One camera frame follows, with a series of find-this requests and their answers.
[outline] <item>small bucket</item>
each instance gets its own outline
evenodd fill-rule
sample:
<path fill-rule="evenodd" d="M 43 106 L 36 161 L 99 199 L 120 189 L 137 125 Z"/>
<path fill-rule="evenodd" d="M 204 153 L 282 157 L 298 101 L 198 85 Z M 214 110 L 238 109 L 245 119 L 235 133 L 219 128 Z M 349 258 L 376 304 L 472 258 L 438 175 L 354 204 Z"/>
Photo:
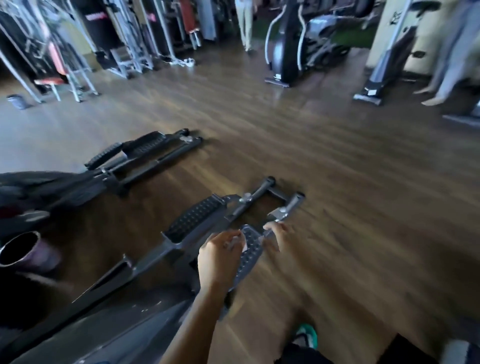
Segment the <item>small bucket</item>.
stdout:
<path fill-rule="evenodd" d="M 8 95 L 7 100 L 9 100 L 18 110 L 25 110 L 30 107 L 24 97 L 19 94 Z"/>
<path fill-rule="evenodd" d="M 60 263 L 60 253 L 37 231 L 24 232 L 0 248 L 0 267 L 46 273 Z"/>

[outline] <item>green mat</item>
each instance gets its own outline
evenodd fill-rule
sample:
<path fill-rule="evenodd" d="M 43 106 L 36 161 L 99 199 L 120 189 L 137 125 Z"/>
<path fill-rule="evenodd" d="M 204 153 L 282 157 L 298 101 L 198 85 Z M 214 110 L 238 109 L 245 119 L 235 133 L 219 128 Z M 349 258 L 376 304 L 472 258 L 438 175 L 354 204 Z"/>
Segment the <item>green mat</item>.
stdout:
<path fill-rule="evenodd" d="M 257 19 L 257 21 L 253 22 L 252 36 L 254 38 L 264 40 L 267 36 L 269 25 L 270 22 L 267 19 Z M 343 46 L 370 49 L 372 47 L 376 31 L 376 26 L 371 26 L 365 30 L 362 30 L 361 25 L 359 25 L 358 28 L 337 32 L 333 37 L 333 41 Z M 275 39 L 277 32 L 278 23 L 272 28 L 271 39 Z"/>

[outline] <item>standing person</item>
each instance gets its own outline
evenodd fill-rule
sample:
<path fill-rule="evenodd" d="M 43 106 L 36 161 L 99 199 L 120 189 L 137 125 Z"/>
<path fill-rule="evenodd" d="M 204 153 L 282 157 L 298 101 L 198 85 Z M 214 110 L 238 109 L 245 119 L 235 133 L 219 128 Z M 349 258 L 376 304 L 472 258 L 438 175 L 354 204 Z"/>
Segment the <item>standing person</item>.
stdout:
<path fill-rule="evenodd" d="M 275 234 L 278 243 L 278 249 L 275 250 L 291 255 L 299 268 L 304 266 L 309 259 L 308 252 L 301 249 L 291 228 L 283 222 L 269 222 L 264 229 L 271 229 Z M 229 248 L 235 236 L 240 237 L 240 242 Z M 216 321 L 240 264 L 245 244 L 242 237 L 240 230 L 224 231 L 211 236 L 200 249 L 200 292 L 159 364 L 207 363 Z M 332 364 L 316 348 L 315 330 L 310 325 L 302 324 L 275 364 Z"/>
<path fill-rule="evenodd" d="M 252 49 L 253 14 L 257 12 L 257 5 L 254 1 L 255 0 L 235 0 L 241 42 L 247 52 Z"/>
<path fill-rule="evenodd" d="M 444 103 L 462 77 L 468 53 L 480 31 L 480 0 L 460 0 L 445 30 L 433 77 L 427 87 L 414 92 L 437 92 L 435 97 L 422 102 L 425 106 Z"/>

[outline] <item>black pants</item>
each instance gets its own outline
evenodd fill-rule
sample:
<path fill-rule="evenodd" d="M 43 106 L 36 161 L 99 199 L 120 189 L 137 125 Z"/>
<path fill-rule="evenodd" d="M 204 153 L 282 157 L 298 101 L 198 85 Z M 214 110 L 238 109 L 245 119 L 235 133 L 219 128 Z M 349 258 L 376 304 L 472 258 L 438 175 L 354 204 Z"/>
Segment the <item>black pants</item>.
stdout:
<path fill-rule="evenodd" d="M 317 350 L 289 343 L 275 364 L 333 364 Z"/>

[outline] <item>foot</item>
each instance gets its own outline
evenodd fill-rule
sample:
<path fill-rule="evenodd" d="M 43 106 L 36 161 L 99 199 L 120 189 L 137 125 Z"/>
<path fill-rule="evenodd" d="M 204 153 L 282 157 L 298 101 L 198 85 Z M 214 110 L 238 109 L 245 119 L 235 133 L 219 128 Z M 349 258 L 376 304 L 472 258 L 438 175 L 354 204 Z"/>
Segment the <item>foot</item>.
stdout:
<path fill-rule="evenodd" d="M 423 101 L 421 104 L 425 106 L 435 106 L 435 105 L 443 104 L 445 100 L 447 100 L 446 97 L 434 97 L 426 101 Z"/>
<path fill-rule="evenodd" d="M 413 91 L 413 94 L 414 95 L 421 95 L 421 94 L 431 94 L 433 92 L 435 92 L 435 89 L 429 85 L 427 87 L 424 87 L 421 90 Z"/>
<path fill-rule="evenodd" d="M 311 325 L 301 324 L 291 343 L 301 347 L 317 349 L 317 333 Z"/>

